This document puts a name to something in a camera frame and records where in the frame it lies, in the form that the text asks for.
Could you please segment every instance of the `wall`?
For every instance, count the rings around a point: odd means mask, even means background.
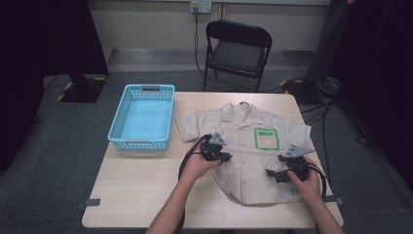
[[[200,50],[206,48],[207,23],[221,17],[264,27],[273,37],[273,50],[315,50],[327,1],[234,2],[212,1],[211,14],[198,14]],[[89,5],[103,47],[194,49],[195,16],[189,12],[188,1],[90,0]]]

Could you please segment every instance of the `black curtain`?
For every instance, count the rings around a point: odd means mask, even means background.
[[[33,124],[44,77],[109,73],[86,0],[2,0],[0,31],[0,167],[6,168]]]
[[[331,70],[331,76],[339,79],[342,92],[411,190],[412,11],[413,2],[409,0],[356,1]]]

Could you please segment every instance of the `shirt sleeve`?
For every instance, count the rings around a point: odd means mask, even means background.
[[[311,126],[289,119],[284,119],[284,122],[287,131],[287,141],[289,144],[300,147],[310,146]]]
[[[188,142],[189,140],[200,136],[200,131],[198,129],[200,114],[201,112],[197,110],[186,116],[175,118],[179,133],[184,142]]]

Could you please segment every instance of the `person's left hand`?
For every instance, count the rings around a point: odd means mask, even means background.
[[[201,155],[201,143],[197,145],[194,154],[189,157],[183,170],[183,176],[189,176],[192,179],[198,179],[204,176],[210,169],[216,168],[221,164],[221,160],[207,161]]]

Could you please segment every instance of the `green name tag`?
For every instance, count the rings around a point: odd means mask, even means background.
[[[279,135],[275,129],[254,129],[255,147],[260,150],[280,150]]]

